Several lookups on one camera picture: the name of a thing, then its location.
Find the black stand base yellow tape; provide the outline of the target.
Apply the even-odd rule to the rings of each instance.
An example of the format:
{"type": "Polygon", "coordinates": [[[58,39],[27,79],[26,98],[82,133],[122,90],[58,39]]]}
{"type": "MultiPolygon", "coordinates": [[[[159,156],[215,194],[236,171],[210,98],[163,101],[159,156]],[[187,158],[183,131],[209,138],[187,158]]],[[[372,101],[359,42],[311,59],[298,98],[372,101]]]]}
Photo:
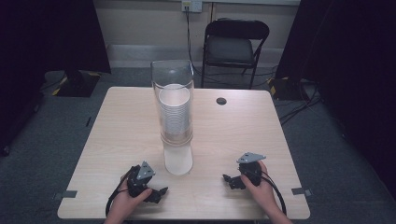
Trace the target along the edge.
{"type": "Polygon", "coordinates": [[[267,80],[269,92],[271,95],[281,101],[308,101],[303,84],[295,82],[288,77],[269,78],[267,80]]]}
{"type": "Polygon", "coordinates": [[[90,97],[100,79],[94,72],[65,70],[64,78],[52,93],[59,97],[90,97]]]}

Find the grey tape strip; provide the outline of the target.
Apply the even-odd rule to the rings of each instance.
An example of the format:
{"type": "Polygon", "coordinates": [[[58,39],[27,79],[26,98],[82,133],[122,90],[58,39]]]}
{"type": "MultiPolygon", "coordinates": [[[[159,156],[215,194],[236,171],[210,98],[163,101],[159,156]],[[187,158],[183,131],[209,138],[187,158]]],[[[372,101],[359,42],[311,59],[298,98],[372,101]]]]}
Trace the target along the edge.
{"type": "Polygon", "coordinates": [[[292,194],[293,194],[293,195],[300,195],[300,194],[303,194],[303,195],[306,196],[306,197],[309,197],[309,196],[312,195],[311,189],[295,188],[295,189],[292,189],[291,191],[292,191],[292,194]]]}
{"type": "Polygon", "coordinates": [[[57,192],[53,195],[53,200],[62,200],[63,198],[76,198],[77,190],[64,190],[62,192],[57,192]]]}

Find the black curtain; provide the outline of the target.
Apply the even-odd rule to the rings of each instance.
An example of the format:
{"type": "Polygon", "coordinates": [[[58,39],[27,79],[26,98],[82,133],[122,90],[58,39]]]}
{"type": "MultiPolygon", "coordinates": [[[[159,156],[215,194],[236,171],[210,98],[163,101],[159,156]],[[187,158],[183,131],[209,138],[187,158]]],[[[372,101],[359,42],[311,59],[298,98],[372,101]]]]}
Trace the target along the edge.
{"type": "Polygon", "coordinates": [[[396,0],[300,0],[276,75],[318,83],[396,200],[396,0]]]}

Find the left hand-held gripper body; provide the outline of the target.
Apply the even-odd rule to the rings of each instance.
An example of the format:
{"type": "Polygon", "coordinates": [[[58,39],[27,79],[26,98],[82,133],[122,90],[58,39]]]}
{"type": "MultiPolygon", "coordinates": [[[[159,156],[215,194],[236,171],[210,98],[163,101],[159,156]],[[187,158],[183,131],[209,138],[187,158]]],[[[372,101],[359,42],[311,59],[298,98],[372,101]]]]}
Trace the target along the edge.
{"type": "Polygon", "coordinates": [[[142,161],[141,165],[132,166],[127,174],[128,192],[132,197],[140,195],[147,184],[156,173],[147,161],[142,161]]]}

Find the black folding chair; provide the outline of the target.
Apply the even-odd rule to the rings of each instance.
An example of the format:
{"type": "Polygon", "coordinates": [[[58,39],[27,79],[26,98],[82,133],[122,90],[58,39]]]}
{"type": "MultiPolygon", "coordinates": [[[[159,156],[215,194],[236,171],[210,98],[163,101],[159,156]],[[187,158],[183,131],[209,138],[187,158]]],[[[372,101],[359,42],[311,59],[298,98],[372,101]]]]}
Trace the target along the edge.
{"type": "Polygon", "coordinates": [[[205,28],[201,87],[205,85],[206,68],[243,68],[241,75],[252,70],[249,87],[252,88],[262,46],[270,34],[262,21],[221,18],[205,28]]]}

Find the person's right hand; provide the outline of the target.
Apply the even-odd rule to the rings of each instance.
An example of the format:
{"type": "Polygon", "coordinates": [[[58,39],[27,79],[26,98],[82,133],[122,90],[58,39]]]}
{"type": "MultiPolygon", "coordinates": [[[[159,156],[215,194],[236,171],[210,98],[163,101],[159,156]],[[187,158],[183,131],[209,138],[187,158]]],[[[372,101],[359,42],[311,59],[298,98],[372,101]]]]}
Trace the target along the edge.
{"type": "Polygon", "coordinates": [[[262,208],[267,216],[270,216],[275,211],[278,211],[279,207],[276,203],[273,187],[265,175],[267,172],[266,166],[262,161],[258,161],[258,164],[262,169],[262,179],[259,186],[252,184],[245,175],[241,175],[241,180],[251,193],[255,202],[262,208]]]}

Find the white wall socket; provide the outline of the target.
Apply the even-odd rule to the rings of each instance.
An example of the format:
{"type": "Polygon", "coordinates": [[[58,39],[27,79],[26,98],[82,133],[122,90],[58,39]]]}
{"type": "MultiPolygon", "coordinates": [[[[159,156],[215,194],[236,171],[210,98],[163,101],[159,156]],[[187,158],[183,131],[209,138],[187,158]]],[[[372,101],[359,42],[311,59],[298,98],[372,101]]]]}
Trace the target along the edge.
{"type": "Polygon", "coordinates": [[[202,0],[182,0],[181,10],[183,12],[201,13],[203,10],[202,0]]]}

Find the person's left hand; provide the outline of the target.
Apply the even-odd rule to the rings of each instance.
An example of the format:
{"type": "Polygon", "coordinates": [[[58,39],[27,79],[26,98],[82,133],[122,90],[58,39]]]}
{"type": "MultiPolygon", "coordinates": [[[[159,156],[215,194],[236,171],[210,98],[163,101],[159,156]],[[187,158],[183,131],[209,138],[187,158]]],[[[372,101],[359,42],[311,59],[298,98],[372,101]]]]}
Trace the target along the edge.
{"type": "Polygon", "coordinates": [[[145,189],[140,195],[132,197],[128,192],[127,182],[123,181],[120,193],[113,200],[106,218],[125,220],[150,194],[151,189],[145,189]]]}

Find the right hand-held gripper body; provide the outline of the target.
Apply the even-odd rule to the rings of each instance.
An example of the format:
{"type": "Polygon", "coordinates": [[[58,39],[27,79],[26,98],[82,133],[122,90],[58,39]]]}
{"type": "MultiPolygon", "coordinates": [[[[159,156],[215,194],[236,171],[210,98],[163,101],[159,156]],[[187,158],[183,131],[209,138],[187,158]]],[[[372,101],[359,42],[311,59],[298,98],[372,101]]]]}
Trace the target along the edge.
{"type": "Polygon", "coordinates": [[[254,186],[259,186],[261,183],[262,168],[259,161],[264,159],[264,155],[246,152],[237,160],[240,173],[245,175],[254,186]]]}

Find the stack of white paper cups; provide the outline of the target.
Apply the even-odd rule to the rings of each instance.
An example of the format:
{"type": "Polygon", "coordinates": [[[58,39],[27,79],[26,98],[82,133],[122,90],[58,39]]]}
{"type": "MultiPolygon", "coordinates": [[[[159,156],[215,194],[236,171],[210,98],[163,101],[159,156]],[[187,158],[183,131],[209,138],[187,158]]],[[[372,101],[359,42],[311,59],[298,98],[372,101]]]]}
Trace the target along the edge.
{"type": "Polygon", "coordinates": [[[159,91],[158,99],[163,131],[179,135],[190,127],[190,91],[180,84],[168,84],[159,91]]]}

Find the clear tube cup dispenser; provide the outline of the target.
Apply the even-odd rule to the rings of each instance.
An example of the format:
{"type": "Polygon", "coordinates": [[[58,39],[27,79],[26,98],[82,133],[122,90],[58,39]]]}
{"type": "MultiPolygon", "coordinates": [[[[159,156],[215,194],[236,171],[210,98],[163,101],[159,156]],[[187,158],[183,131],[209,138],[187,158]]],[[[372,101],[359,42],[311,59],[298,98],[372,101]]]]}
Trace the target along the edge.
{"type": "Polygon", "coordinates": [[[151,83],[154,89],[155,102],[160,121],[160,133],[163,141],[164,164],[166,170],[173,175],[184,175],[193,166],[191,152],[192,130],[192,101],[193,101],[193,69],[189,60],[155,61],[150,65],[151,83]],[[179,135],[163,131],[161,108],[158,99],[159,91],[168,84],[180,84],[191,94],[190,100],[190,127],[179,135]]]}

